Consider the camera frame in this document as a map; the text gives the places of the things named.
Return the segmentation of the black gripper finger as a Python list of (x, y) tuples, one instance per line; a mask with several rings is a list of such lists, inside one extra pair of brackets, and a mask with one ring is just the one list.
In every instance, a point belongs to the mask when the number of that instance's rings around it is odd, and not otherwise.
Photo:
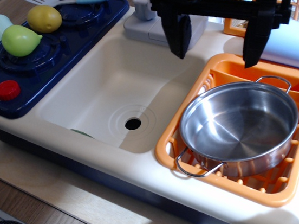
[(268, 25), (263, 17), (252, 17), (245, 32), (243, 60), (245, 68), (257, 65), (268, 42)]
[(161, 16), (161, 24), (170, 51), (178, 58), (183, 59), (188, 51), (192, 27), (189, 15), (165, 13)]

